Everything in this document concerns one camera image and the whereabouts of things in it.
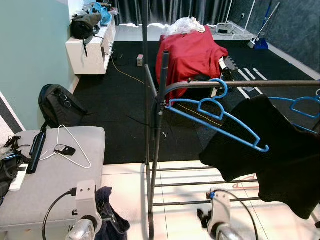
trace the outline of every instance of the red cloth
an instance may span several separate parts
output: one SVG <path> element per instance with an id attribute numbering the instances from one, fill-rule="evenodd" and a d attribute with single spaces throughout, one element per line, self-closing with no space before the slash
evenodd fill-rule
<path id="1" fill-rule="evenodd" d="M 228 51 L 215 43 L 208 26 L 205 32 L 192 32 L 189 34 L 176 34 L 160 38 L 160 49 L 156 58 L 155 73 L 158 83 L 163 51 L 170 52 L 168 75 L 166 85 L 186 82 L 188 78 L 203 74 L 212 79 L 219 78 L 219 59 L 228 56 Z M 180 98 L 186 88 L 170 92 L 167 99 Z"/>

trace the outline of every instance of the white remote control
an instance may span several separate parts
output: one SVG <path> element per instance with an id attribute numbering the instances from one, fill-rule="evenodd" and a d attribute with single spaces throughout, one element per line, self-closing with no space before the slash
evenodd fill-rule
<path id="1" fill-rule="evenodd" d="M 22 183 L 25 180 L 26 174 L 27 174 L 27 168 L 28 168 L 28 164 L 21 164 L 18 167 L 18 175 L 16 176 L 16 178 L 11 182 L 10 184 L 10 188 L 9 191 L 19 191 Z"/>

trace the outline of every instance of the white cabinet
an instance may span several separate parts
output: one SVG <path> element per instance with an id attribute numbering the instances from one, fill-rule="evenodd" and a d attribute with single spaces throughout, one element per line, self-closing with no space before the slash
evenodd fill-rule
<path id="1" fill-rule="evenodd" d="M 86 45 L 87 56 L 83 41 L 71 37 L 65 46 L 74 74 L 105 74 L 115 36 L 116 25 L 113 17 L 108 26 L 102 26 L 99 33 Z"/>

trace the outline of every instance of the black floor mat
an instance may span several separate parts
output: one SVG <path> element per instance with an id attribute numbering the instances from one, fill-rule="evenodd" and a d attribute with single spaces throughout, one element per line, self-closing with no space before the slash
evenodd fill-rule
<path id="1" fill-rule="evenodd" d="M 240 69 L 258 69 L 269 80 L 311 80 L 302 71 L 278 57 L 269 50 L 252 50 L 246 41 L 216 41 L 228 49 L 230 57 Z M 142 42 L 115 42 L 114 63 L 120 71 L 143 80 L 143 68 L 137 67 L 137 56 L 143 52 Z M 156 57 L 159 42 L 149 42 L 149 67 L 155 78 Z M 236 81 L 245 81 L 233 72 Z M 273 97 L 298 98 L 314 96 L 316 87 L 278 87 L 260 88 Z M 210 93 L 208 89 L 189 89 L 186 98 L 204 98 Z M 247 92 L 250 97 L 257 96 L 257 91 Z M 84 126 L 104 128 L 106 135 L 104 164 L 143 163 L 145 161 L 144 139 L 144 85 L 137 80 L 118 72 L 111 60 L 105 75 L 82 76 L 74 95 L 92 113 L 87 116 Z M 227 112 L 230 112 L 244 96 L 234 88 L 220 100 Z M 303 117 L 289 110 L 288 103 L 274 104 L 291 121 L 312 128 L 316 121 Z M 183 104 L 194 110 L 194 106 Z M 319 111 L 319 105 L 308 106 L 311 111 Z M 215 131 L 192 122 L 169 110 L 164 113 L 161 130 L 159 160 L 191 161 L 199 160 L 199 153 L 207 146 Z"/>

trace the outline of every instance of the dark curtain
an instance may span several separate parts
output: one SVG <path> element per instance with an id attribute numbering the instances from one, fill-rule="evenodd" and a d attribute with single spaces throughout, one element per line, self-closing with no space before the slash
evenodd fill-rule
<path id="1" fill-rule="evenodd" d="M 149 24 L 174 24 L 195 17 L 202 25 L 226 21 L 231 0 L 149 0 Z M 118 8 L 116 24 L 142 24 L 142 0 L 113 0 Z"/>

